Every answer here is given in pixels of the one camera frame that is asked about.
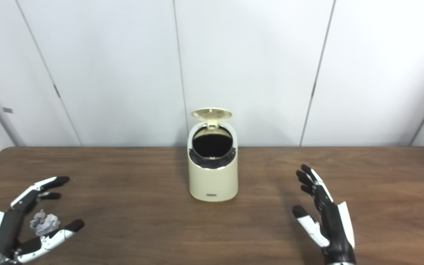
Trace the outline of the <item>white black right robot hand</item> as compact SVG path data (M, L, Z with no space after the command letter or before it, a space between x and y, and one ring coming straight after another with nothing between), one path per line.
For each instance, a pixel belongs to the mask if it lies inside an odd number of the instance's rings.
M313 199L320 221L301 206L292 207L293 216L308 236L320 247L325 265L355 265L355 236L345 201L337 204L318 173L302 164L296 176L301 190Z

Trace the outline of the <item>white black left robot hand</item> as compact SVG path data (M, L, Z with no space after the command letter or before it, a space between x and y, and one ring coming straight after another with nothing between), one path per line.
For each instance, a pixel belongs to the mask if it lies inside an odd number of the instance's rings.
M84 228L84 221L76 219L63 228L42 233L25 243L18 241L25 215L40 200L59 199L60 193L49 190L69 181L68 176L55 176L36 182L17 196L6 212L0 211L0 265L29 263L54 250Z

